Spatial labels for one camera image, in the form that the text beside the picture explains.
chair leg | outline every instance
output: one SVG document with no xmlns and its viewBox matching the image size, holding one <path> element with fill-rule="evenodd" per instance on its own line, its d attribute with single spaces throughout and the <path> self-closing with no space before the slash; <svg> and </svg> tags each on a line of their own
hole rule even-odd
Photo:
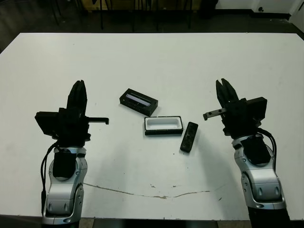
<svg viewBox="0 0 304 228">
<path fill-rule="evenodd" d="M 158 0 L 156 0 L 156 31 L 158 31 Z"/>
<path fill-rule="evenodd" d="M 186 10 L 188 0 L 185 1 L 184 10 Z"/>
<path fill-rule="evenodd" d="M 57 6 L 58 13 L 61 16 L 61 11 L 60 11 L 60 8 L 59 8 L 58 0 L 55 0 L 55 3 L 56 3 L 56 6 Z"/>
<path fill-rule="evenodd" d="M 136 0 L 133 0 L 133 20 L 132 20 L 132 32 L 135 32 L 135 1 Z"/>
<path fill-rule="evenodd" d="M 99 4 L 100 4 L 100 25 L 101 25 L 101 29 L 104 29 L 103 7 L 102 7 L 102 1 L 101 0 L 99 0 Z"/>
<path fill-rule="evenodd" d="M 80 22 L 82 22 L 82 18 L 81 18 L 81 16 L 82 16 L 82 10 L 80 9 L 79 4 L 80 4 L 79 1 L 75 0 L 75 8 L 76 8 L 76 10 L 78 12 Z"/>
<path fill-rule="evenodd" d="M 105 4 L 106 4 L 106 9 L 109 10 L 108 1 L 107 0 L 104 0 L 104 1 L 105 1 Z"/>
<path fill-rule="evenodd" d="M 59 22 L 58 22 L 58 19 L 57 19 L 57 16 L 56 16 L 56 13 L 55 13 L 53 4 L 52 4 L 52 0 L 49 0 L 49 3 L 50 3 L 50 5 L 51 5 L 51 9 L 52 9 L 53 16 L 54 16 L 54 19 L 55 19 L 55 21 L 56 21 L 56 24 L 59 25 Z"/>
<path fill-rule="evenodd" d="M 189 16 L 189 24 L 188 28 L 191 28 L 191 19 L 192 19 L 192 0 L 190 0 L 190 16 Z"/>
</svg>

black remote control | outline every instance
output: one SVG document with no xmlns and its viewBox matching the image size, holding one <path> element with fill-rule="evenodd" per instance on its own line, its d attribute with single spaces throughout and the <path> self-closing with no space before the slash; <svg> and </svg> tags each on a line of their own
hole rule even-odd
<svg viewBox="0 0 304 228">
<path fill-rule="evenodd" d="M 196 123 L 189 122 L 184 138 L 182 139 L 180 149 L 185 152 L 190 152 L 192 149 L 193 141 L 198 130 L 198 125 Z"/>
</svg>

small black device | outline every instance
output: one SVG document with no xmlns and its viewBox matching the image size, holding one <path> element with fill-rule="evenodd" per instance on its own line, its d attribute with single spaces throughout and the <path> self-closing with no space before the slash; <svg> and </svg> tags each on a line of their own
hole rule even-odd
<svg viewBox="0 0 304 228">
<path fill-rule="evenodd" d="M 198 130 L 198 125 L 196 123 L 189 122 L 184 138 L 182 139 L 180 149 L 185 152 L 190 152 L 195 139 L 196 131 Z"/>
<path fill-rule="evenodd" d="M 127 89 L 119 98 L 119 101 L 122 105 L 147 116 L 151 116 L 158 105 L 158 100 L 138 93 L 132 89 Z"/>
</svg>

dark floor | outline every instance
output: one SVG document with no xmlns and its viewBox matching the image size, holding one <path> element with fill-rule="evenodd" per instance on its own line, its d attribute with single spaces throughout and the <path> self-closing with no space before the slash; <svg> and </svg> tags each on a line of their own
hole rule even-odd
<svg viewBox="0 0 304 228">
<path fill-rule="evenodd" d="M 20 32 L 89 32 L 125 33 L 132 32 L 131 11 L 104 11 L 104 29 L 101 30 L 99 12 L 82 13 L 75 3 L 59 1 L 62 17 L 56 24 L 49 1 L 45 0 L 0 0 L 0 52 Z M 135 32 L 278 32 L 304 34 L 286 19 L 256 18 L 244 14 L 217 13 L 210 19 L 201 19 L 192 14 L 188 28 L 189 13 L 186 11 L 162 10 L 135 12 Z"/>
</svg>

black cable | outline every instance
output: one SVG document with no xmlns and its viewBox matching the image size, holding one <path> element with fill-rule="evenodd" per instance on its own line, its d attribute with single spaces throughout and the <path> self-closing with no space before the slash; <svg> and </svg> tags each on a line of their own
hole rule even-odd
<svg viewBox="0 0 304 228">
<path fill-rule="evenodd" d="M 272 134 L 270 132 L 268 132 L 268 131 L 266 131 L 266 130 L 264 130 L 262 128 L 258 128 L 257 132 L 259 132 L 259 133 L 267 136 L 270 139 L 270 141 L 271 141 L 272 151 L 274 153 L 274 158 L 275 158 L 274 169 L 276 171 L 276 140 L 275 140 L 275 138 L 272 136 Z"/>
<path fill-rule="evenodd" d="M 46 191 L 46 172 L 47 172 L 47 159 L 49 153 L 51 153 L 52 149 L 58 146 L 58 141 L 55 142 L 53 145 L 48 148 L 46 155 L 44 156 L 41 167 L 40 167 L 40 174 L 41 174 L 41 180 L 42 180 L 42 192 L 41 192 L 41 214 L 43 214 L 44 205 L 47 198 L 47 191 Z"/>
</svg>

